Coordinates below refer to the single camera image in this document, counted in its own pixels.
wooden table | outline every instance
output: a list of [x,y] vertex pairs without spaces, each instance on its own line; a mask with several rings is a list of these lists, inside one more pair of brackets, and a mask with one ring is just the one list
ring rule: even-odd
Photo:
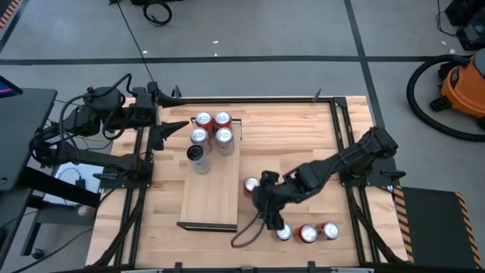
[[[348,96],[346,99],[353,133],[358,140],[372,126],[368,103],[364,96]],[[337,152],[329,103],[188,104],[163,109],[160,116],[163,121],[188,121],[199,111],[215,113],[220,110],[242,119],[239,229],[246,226],[256,212],[251,200],[243,195],[242,182],[246,177],[259,177],[263,170],[284,174],[303,162],[324,159]],[[339,120],[342,126],[341,112]],[[135,135],[132,130],[125,132],[114,142],[112,154],[133,152]],[[180,219],[186,170],[191,168],[186,159],[188,139],[189,127],[186,127],[165,142],[164,151],[155,152],[154,180],[145,199],[137,268],[173,268],[175,262],[182,262],[184,268],[306,267],[308,261],[315,261],[316,266],[358,265],[346,192],[340,186],[338,174],[330,178],[318,195],[298,205],[289,204],[282,211],[285,220],[293,227],[335,221],[340,236],[334,241],[280,242],[270,231],[264,230],[253,244],[233,249],[230,239],[234,234],[185,231],[176,226]],[[406,259],[391,195],[373,187],[366,190],[374,227],[395,254]],[[97,260],[118,232],[124,197],[125,190],[116,190],[99,208],[86,264]],[[241,240],[255,234],[258,227],[257,222]],[[370,261],[367,234],[362,227],[361,230],[365,254]],[[125,262],[130,236],[128,234],[125,244]]]

black hose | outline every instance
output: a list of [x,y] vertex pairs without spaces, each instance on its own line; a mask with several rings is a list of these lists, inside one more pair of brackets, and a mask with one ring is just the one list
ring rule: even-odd
[[[148,8],[151,5],[160,5],[162,8],[164,8],[165,10],[167,10],[167,12],[168,12],[168,18],[167,18],[167,20],[160,21],[157,18],[155,18],[155,16],[153,16],[152,14],[150,14],[148,12]],[[152,0],[152,1],[149,1],[146,4],[143,5],[143,16],[145,16],[145,19],[149,23],[151,23],[152,25],[157,26],[157,27],[160,27],[160,26],[164,26],[164,25],[168,24],[168,22],[170,22],[172,20],[172,10],[167,5],[167,3],[165,3],[164,1],[162,1],[162,0]]]
[[456,65],[466,65],[470,61],[469,58],[465,58],[458,55],[441,55],[437,56],[430,61],[424,62],[416,71],[411,75],[411,78],[408,81],[408,87],[406,88],[406,98],[408,99],[409,107],[415,115],[422,120],[425,124],[429,125],[435,130],[438,130],[441,133],[444,133],[448,136],[455,137],[459,140],[467,140],[473,142],[485,142],[485,135],[483,134],[474,134],[474,133],[465,133],[459,130],[452,129],[447,127],[444,124],[441,124],[438,121],[432,119],[429,115],[424,113],[424,111],[419,107],[418,103],[416,102],[415,98],[415,86],[416,82],[418,81],[419,77],[430,67],[435,64],[439,64],[442,62],[452,62]]

computer screen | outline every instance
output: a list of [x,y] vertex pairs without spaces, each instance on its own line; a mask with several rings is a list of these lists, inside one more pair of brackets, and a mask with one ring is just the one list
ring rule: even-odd
[[4,77],[0,76],[0,98],[21,95],[22,89],[16,87]]

can lid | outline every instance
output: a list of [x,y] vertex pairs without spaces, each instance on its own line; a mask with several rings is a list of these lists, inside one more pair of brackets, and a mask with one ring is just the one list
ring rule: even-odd
[[256,177],[248,177],[246,178],[246,181],[244,181],[244,187],[250,192],[252,192],[256,186],[259,186],[259,180]]
[[219,124],[226,124],[229,121],[230,121],[230,115],[225,111],[220,111],[215,115],[215,122]]
[[77,214],[78,215],[85,215],[88,211],[88,208],[86,206],[81,206],[77,209]]
[[217,140],[221,142],[229,142],[233,139],[233,131],[229,128],[221,128],[217,130]]
[[327,222],[324,226],[324,235],[329,239],[336,239],[339,236],[339,227],[333,222]]
[[197,161],[204,156],[204,149],[199,145],[192,145],[187,149],[187,158]]
[[207,112],[200,112],[196,116],[196,121],[199,124],[208,124],[209,122],[211,122],[211,120],[212,116]]
[[204,128],[197,127],[192,130],[190,138],[194,141],[203,141],[207,138],[207,131]]
[[291,226],[285,223],[285,228],[281,231],[276,231],[276,236],[278,236],[278,238],[280,238],[281,240],[288,240],[289,238],[291,238],[292,233],[293,229],[291,228]]
[[300,230],[302,239],[308,243],[312,243],[317,239],[317,230],[310,224],[304,225]]

black table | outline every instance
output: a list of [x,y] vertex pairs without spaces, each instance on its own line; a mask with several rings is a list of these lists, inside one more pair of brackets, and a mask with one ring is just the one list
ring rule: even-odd
[[[22,255],[30,254],[41,223],[37,219],[45,214],[46,207],[54,206],[43,202],[42,197],[34,196],[34,190],[87,206],[97,207],[99,203],[99,194],[27,167],[32,154],[30,141],[36,131],[43,129],[56,95],[57,91],[53,89],[24,89],[23,95],[0,99],[0,228],[3,229],[0,268],[27,206],[39,209],[39,212],[36,213]],[[71,214],[76,213],[72,207],[66,209],[70,209]]]

